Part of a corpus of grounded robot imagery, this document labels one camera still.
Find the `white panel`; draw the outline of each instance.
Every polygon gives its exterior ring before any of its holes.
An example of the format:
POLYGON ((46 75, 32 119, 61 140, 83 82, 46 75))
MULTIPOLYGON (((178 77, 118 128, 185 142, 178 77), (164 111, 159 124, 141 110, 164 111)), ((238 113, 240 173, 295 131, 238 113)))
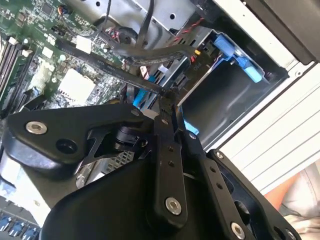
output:
POLYGON ((320 64, 220 150, 262 193, 320 159, 320 64))

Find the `motherboard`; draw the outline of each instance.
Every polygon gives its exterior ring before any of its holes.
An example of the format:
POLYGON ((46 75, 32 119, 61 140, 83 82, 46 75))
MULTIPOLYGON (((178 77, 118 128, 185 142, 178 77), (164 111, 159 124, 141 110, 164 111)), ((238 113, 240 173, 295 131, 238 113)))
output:
POLYGON ((119 79, 56 47, 57 39, 68 41, 126 68, 98 34, 92 40, 82 37, 94 31, 60 0, 0 0, 0 119, 39 97, 42 109, 100 105, 115 98, 119 79), (64 22, 59 9, 65 11, 64 22))

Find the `person's arm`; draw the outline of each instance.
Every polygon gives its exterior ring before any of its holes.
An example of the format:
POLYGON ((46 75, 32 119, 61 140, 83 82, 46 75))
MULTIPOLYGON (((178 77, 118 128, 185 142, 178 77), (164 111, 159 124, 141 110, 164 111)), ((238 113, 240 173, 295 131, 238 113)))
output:
POLYGON ((279 186, 277 186, 275 189, 268 192, 264 197, 271 203, 271 205, 279 210, 281 203, 288 192, 289 188, 294 184, 294 182, 297 180, 297 178, 300 176, 300 174, 296 174, 293 177, 289 178, 287 181, 283 182, 279 186))

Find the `white label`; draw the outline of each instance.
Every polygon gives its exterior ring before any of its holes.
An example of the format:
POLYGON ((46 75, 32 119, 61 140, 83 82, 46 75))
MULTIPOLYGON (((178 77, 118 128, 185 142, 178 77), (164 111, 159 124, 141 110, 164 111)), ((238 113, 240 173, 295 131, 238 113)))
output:
POLYGON ((92 41, 88 38, 85 38, 83 36, 76 36, 76 48, 84 51, 87 54, 91 53, 91 46, 92 46, 92 41))

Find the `screw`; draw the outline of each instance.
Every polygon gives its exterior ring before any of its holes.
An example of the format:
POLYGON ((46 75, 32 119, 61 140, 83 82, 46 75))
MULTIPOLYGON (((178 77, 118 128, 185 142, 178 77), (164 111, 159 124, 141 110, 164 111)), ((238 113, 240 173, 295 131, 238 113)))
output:
POLYGON ((37 200, 34 200, 34 204, 37 206, 37 207, 40 207, 40 202, 38 202, 37 200))
POLYGON ((165 207, 173 215, 180 215, 182 212, 180 202, 178 202, 174 197, 168 197, 165 200, 165 207))
POLYGON ((296 77, 300 77, 301 75, 302 75, 302 72, 301 72, 301 71, 296 71, 296 72, 295 72, 295 76, 296 76, 296 77))
POLYGON ((192 138, 192 139, 197 139, 197 136, 196 136, 193 132, 190 132, 190 133, 189 133, 189 136, 190 136, 190 138, 192 138))
POLYGON ((140 115, 137 109, 131 110, 131 113, 132 113, 133 115, 137 116, 137 117, 139 117, 139 115, 140 115))
POLYGON ((30 121, 25 125, 25 129, 35 135, 42 135, 48 131, 47 126, 39 121, 30 121))
POLYGON ((241 240, 245 239, 246 237, 245 232, 238 223, 232 222, 231 229, 234 235, 236 235, 238 239, 241 239, 241 240))
POLYGON ((296 236, 289 229, 286 229, 285 231, 292 240, 297 240, 296 236))
POLYGON ((168 165, 173 168, 173 167, 175 166, 175 163, 170 160, 170 161, 168 162, 168 165))
POLYGON ((219 151, 217 151, 215 155, 218 157, 218 159, 224 159, 224 156, 219 151))
POLYGON ((147 140, 144 140, 141 142, 141 147, 144 148, 145 146, 148 145, 148 141, 147 140))

